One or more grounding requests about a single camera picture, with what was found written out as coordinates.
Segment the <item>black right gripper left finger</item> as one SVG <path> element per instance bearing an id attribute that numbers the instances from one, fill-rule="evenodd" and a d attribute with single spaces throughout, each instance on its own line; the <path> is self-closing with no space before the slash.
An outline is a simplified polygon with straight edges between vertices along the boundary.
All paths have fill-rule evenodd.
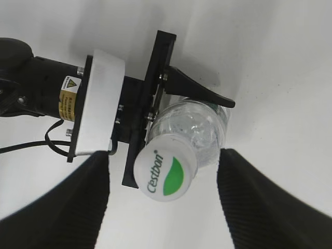
<path id="1" fill-rule="evenodd" d="M 109 158 L 97 151 L 55 188 L 1 220 L 1 248 L 95 248 L 107 209 Z"/>

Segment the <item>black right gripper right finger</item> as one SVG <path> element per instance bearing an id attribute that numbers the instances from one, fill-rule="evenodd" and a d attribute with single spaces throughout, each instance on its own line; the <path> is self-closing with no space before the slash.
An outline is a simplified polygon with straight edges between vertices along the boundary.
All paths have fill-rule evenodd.
<path id="1" fill-rule="evenodd" d="M 236 150 L 220 150 L 216 182 L 234 248 L 331 248 L 331 217 L 278 186 Z"/>

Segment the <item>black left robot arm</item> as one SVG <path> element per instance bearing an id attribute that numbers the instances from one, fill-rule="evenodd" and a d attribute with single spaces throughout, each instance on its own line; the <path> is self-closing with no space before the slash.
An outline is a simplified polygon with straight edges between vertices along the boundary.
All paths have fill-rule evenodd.
<path id="1" fill-rule="evenodd" d="M 137 186 L 133 165 L 145 145 L 163 94 L 233 108 L 219 95 L 170 65 L 176 35 L 158 31 L 145 78 L 125 75 L 125 62 L 102 50 L 88 55 L 83 67 L 37 57 L 14 38 L 1 38 L 1 116 L 50 116 L 73 122 L 69 150 L 45 137 L 43 143 L 72 162 L 98 150 L 129 150 L 122 184 Z"/>

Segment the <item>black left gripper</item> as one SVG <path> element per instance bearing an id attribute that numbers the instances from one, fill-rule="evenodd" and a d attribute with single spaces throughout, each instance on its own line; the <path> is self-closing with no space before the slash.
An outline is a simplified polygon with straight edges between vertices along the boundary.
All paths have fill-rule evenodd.
<path id="1" fill-rule="evenodd" d="M 158 31 L 145 78 L 124 78 L 110 143 L 111 155 L 115 154 L 118 143 L 129 145 L 121 182 L 124 186 L 137 187 L 133 166 L 138 153 L 146 144 L 147 126 L 159 108 L 154 99 L 161 100 L 164 72 L 167 76 L 164 85 L 166 94 L 207 101 L 226 108 L 234 108 L 236 105 L 234 100 L 215 93 L 179 69 L 169 66 L 175 41 L 175 34 Z"/>

